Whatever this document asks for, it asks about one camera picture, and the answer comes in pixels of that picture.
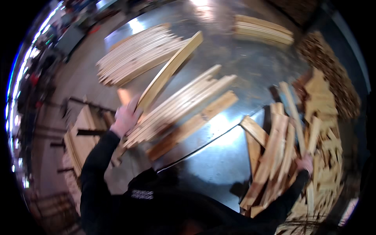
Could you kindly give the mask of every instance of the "black jacket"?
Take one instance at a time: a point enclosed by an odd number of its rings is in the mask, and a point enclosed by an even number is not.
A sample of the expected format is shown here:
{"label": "black jacket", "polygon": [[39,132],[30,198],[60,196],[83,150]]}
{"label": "black jacket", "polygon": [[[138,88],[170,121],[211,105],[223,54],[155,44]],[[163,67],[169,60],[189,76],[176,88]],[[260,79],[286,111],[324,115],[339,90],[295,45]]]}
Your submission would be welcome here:
{"label": "black jacket", "polygon": [[86,234],[179,234],[194,220],[200,234],[274,234],[308,180],[301,171],[295,183],[254,219],[214,199],[163,184],[153,169],[134,178],[123,195],[111,195],[104,173],[120,139],[108,131],[94,147],[81,172],[81,219]]}

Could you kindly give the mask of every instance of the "person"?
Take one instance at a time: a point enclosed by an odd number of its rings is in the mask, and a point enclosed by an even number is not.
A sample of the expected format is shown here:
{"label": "person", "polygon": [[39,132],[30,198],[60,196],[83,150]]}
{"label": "person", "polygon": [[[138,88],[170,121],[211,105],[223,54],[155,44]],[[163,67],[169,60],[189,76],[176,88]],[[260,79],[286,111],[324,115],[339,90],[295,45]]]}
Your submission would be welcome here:
{"label": "person", "polygon": [[292,186],[253,219],[210,197],[164,183],[152,168],[132,179],[123,195],[111,195],[104,173],[120,138],[142,113],[136,109],[138,98],[117,110],[115,123],[83,165],[80,209],[86,234],[274,234],[313,171],[309,155],[297,160],[299,173]]}

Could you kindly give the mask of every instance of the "stack of wooden slats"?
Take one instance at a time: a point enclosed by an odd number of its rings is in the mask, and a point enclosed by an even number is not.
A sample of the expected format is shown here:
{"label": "stack of wooden slats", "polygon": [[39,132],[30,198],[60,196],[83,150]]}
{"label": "stack of wooden slats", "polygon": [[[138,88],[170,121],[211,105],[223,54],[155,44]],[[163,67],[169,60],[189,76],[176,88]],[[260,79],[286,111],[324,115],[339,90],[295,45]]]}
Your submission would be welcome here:
{"label": "stack of wooden slats", "polygon": [[130,148],[155,138],[198,105],[229,86],[237,76],[213,79],[220,68],[220,65],[215,65],[208,69],[150,112],[135,126],[123,147]]}
{"label": "stack of wooden slats", "polygon": [[160,24],[118,42],[97,62],[99,82],[122,86],[147,70],[169,60],[189,39],[170,33]]}
{"label": "stack of wooden slats", "polygon": [[[107,130],[109,127],[108,118],[112,114],[105,114],[100,118],[96,110],[91,109],[88,105],[85,105],[80,113],[78,114],[77,120],[73,125],[69,127],[64,135],[64,142],[67,149],[67,153],[71,158],[73,169],[76,176],[81,175],[81,169],[85,163],[91,150],[99,141],[99,136],[87,136],[87,135],[77,135],[78,129],[83,130]],[[117,158],[113,157],[112,162],[114,165],[119,165],[120,162]]]}
{"label": "stack of wooden slats", "polygon": [[[304,134],[292,95],[284,82],[280,86],[287,97],[292,117],[285,116],[282,103],[271,104],[270,135],[248,116],[241,122],[246,130],[253,182],[240,206],[245,210],[244,214],[252,218],[292,185],[297,174],[294,160],[304,154],[305,149],[314,159],[312,180],[296,201],[287,222],[293,219],[324,220],[341,192],[341,140],[335,111],[328,108],[331,104],[335,109],[334,96],[319,71],[315,74],[305,87],[310,99],[306,102],[307,126]],[[298,135],[299,152],[295,147],[295,132]],[[297,227],[282,224],[277,234],[282,231],[283,234],[296,234],[297,230],[301,234],[302,230]]]}
{"label": "stack of wooden slats", "polygon": [[294,43],[293,33],[288,29],[245,15],[235,15],[234,33],[281,42],[287,45]]}
{"label": "stack of wooden slats", "polygon": [[[310,224],[322,222],[341,194],[343,185],[340,184],[342,177],[342,146],[339,136],[337,110],[335,108],[334,95],[329,90],[329,83],[324,81],[323,73],[314,68],[313,77],[304,86],[308,93],[305,102],[307,123],[312,123],[312,116],[317,115],[322,124],[318,138],[318,151],[313,161],[314,170],[312,185],[314,192],[314,212],[307,215],[306,196],[303,194],[293,206],[287,223],[277,229],[277,234],[284,231],[287,234],[310,234],[314,227],[291,225],[289,221],[307,221]],[[305,141],[309,139],[309,128],[305,130]]]}

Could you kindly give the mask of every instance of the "black sleeve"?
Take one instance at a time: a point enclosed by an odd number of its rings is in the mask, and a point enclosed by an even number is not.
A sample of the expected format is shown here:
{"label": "black sleeve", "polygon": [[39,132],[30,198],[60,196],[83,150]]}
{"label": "black sleeve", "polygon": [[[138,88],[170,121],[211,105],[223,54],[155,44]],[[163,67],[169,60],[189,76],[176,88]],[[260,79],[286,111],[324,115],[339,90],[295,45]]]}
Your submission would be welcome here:
{"label": "black sleeve", "polygon": [[286,190],[284,194],[273,201],[268,206],[268,208],[260,212],[255,217],[255,220],[257,220],[258,222],[264,221],[270,223],[271,226],[275,227],[275,231],[277,229],[277,226],[286,220],[287,214],[290,212],[294,203],[298,199],[305,183],[308,181],[308,178],[308,171],[303,170],[299,172],[295,182],[291,185],[291,187]]}
{"label": "black sleeve", "polygon": [[81,221],[86,234],[109,234],[112,221],[112,201],[104,174],[111,156],[120,142],[112,131],[102,136],[93,148],[81,171]]}

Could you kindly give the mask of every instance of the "stainless steel surface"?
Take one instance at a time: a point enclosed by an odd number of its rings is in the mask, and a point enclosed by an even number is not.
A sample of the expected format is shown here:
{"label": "stainless steel surface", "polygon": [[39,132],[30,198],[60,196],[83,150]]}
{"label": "stainless steel surface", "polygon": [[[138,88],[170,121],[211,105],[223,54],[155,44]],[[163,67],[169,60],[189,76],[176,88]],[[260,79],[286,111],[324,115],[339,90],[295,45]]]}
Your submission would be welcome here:
{"label": "stainless steel surface", "polygon": [[239,196],[236,194],[239,188],[248,185],[251,175],[243,128],[236,126],[166,169],[169,170],[177,174],[180,189],[204,194],[239,212]]}
{"label": "stainless steel surface", "polygon": [[[223,135],[237,125],[244,115],[253,115],[272,101],[268,89],[270,86],[278,85],[280,81],[291,82],[308,69],[307,63],[299,58],[293,48],[283,50],[261,42],[241,41],[233,38],[231,28],[235,14],[264,18],[240,0],[178,0],[131,20],[105,38],[106,48],[109,49],[111,45],[121,39],[165,22],[172,24],[173,33],[184,38],[189,38],[197,31],[202,30],[204,41],[194,51],[193,56],[178,70],[178,73],[173,75],[164,91],[152,105],[152,109],[215,64],[223,66],[217,78],[230,74],[238,76],[229,89],[235,92],[239,101],[155,161],[153,166],[155,169],[164,168]],[[130,96],[142,93],[164,64],[140,75],[123,88],[128,90]],[[184,123],[215,98],[197,108],[176,125]],[[231,162],[234,158],[241,159],[240,162],[248,159],[247,147],[243,143],[244,140],[241,139],[244,133],[239,130],[241,128],[236,127],[210,143],[208,145],[210,147],[205,147],[205,149],[210,149],[210,151],[205,151],[205,154],[208,159],[212,160],[211,163]],[[151,144],[153,143],[142,144],[139,148],[146,150]],[[206,161],[203,154],[196,155],[200,155],[200,158]],[[228,165],[228,167],[235,167],[229,169],[229,174],[238,171],[237,165]],[[247,174],[239,177],[239,180],[249,178]]]}

